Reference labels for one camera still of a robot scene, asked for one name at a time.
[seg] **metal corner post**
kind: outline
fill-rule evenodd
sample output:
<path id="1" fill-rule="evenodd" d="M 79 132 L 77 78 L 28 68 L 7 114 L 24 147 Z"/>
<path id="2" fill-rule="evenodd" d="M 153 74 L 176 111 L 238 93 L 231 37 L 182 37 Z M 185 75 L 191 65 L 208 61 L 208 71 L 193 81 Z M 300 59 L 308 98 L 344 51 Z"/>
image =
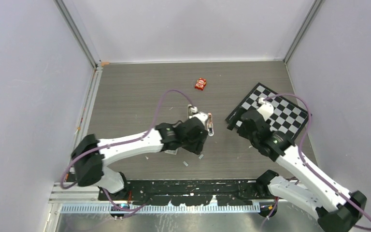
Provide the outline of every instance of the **metal corner post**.
<path id="1" fill-rule="evenodd" d="M 83 39 L 82 34 L 80 33 L 79 29 L 77 28 L 76 23 L 74 22 L 68 8 L 66 7 L 63 0 L 53 0 L 58 7 L 60 13 L 62 14 L 63 18 L 65 19 L 66 23 L 68 24 L 69 28 L 71 29 L 72 34 L 74 35 L 77 43 L 85 53 L 87 59 L 89 60 L 90 64 L 93 68 L 97 67 L 97 62 L 95 61 L 92 53 L 90 52 L 89 48 L 86 45 L 85 40 Z"/>
<path id="2" fill-rule="evenodd" d="M 318 13 L 324 1 L 325 0 L 314 0 L 314 3 L 312 4 L 312 7 L 310 8 L 308 14 L 306 15 L 301 28 L 299 29 L 297 35 L 295 36 L 294 41 L 292 42 L 291 46 L 288 49 L 288 52 L 286 53 L 286 56 L 284 58 L 285 64 L 287 64 L 289 60 L 291 59 L 292 55 L 295 52 L 295 49 L 297 48 L 298 44 L 302 40 L 304 34 L 308 30 L 309 26 L 311 25 L 313 19 L 315 18 L 316 14 Z"/>

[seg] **gray wooden table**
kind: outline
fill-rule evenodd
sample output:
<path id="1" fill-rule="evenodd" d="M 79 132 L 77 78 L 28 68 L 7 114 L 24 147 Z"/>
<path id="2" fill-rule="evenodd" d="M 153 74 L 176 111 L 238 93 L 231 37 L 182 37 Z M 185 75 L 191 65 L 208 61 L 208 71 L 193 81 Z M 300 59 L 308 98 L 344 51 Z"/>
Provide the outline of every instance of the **gray wooden table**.
<path id="1" fill-rule="evenodd" d="M 204 91 L 194 89 L 200 77 L 207 80 Z M 124 159 L 110 165 L 113 170 L 123 172 L 128 179 L 257 178 L 267 169 L 291 177 L 287 170 L 250 147 L 248 140 L 226 128 L 227 115 L 258 82 L 278 93 L 293 93 L 280 61 L 106 65 L 88 133 L 97 138 L 116 138 L 145 131 L 160 96 L 168 89 L 179 89 L 199 110 L 213 114 L 215 135 L 207 139 L 204 157 L 198 159 L 179 149 L 177 155 L 157 153 Z M 180 94 L 169 94 L 157 123 L 186 120 L 187 104 Z M 304 152 L 315 162 L 308 138 Z"/>

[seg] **reflective metal surface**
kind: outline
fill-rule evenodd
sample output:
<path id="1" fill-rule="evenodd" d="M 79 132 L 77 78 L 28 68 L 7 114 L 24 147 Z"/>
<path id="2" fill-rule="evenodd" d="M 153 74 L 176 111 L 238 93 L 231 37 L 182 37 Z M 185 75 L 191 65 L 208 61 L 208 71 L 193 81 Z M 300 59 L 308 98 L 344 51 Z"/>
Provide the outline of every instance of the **reflective metal surface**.
<path id="1" fill-rule="evenodd" d="M 264 220 L 259 214 L 161 214 L 136 215 L 113 220 L 108 214 L 62 214 L 57 232 L 258 232 Z M 288 202 L 280 202 L 277 214 L 262 232 L 323 232 L 316 220 Z"/>

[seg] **white panel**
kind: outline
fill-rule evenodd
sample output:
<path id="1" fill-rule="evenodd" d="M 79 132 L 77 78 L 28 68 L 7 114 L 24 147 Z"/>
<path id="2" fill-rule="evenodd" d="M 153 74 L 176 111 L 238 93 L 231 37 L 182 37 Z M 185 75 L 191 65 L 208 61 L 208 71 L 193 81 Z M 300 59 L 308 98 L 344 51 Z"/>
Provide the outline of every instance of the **white panel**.
<path id="1" fill-rule="evenodd" d="M 314 0 L 72 0 L 109 62 L 283 59 Z"/>
<path id="2" fill-rule="evenodd" d="M 325 1 L 288 67 L 319 167 L 362 191 L 371 215 L 371 0 Z"/>
<path id="3" fill-rule="evenodd" d="M 42 231 L 92 74 L 52 0 L 0 1 L 0 232 Z"/>

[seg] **checkered board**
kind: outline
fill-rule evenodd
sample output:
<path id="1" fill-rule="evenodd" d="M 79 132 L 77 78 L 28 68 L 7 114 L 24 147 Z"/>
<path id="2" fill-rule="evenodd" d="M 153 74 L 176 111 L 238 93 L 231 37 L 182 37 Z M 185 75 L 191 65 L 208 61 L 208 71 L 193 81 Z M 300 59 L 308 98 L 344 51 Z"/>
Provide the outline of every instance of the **checkered board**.
<path id="1" fill-rule="evenodd" d="M 242 107 L 246 110 L 258 109 L 257 99 L 266 98 L 277 94 L 275 91 L 258 83 L 250 93 L 235 107 L 235 109 L 228 115 L 226 122 L 235 115 L 236 111 Z M 306 110 L 300 108 L 298 105 L 289 101 L 284 97 L 276 97 L 268 100 L 275 108 L 274 113 L 271 115 L 267 123 L 271 126 L 273 131 L 281 131 L 292 139 L 296 139 L 308 122 L 308 113 Z M 236 128 L 241 126 L 242 122 L 238 121 L 235 125 Z"/>

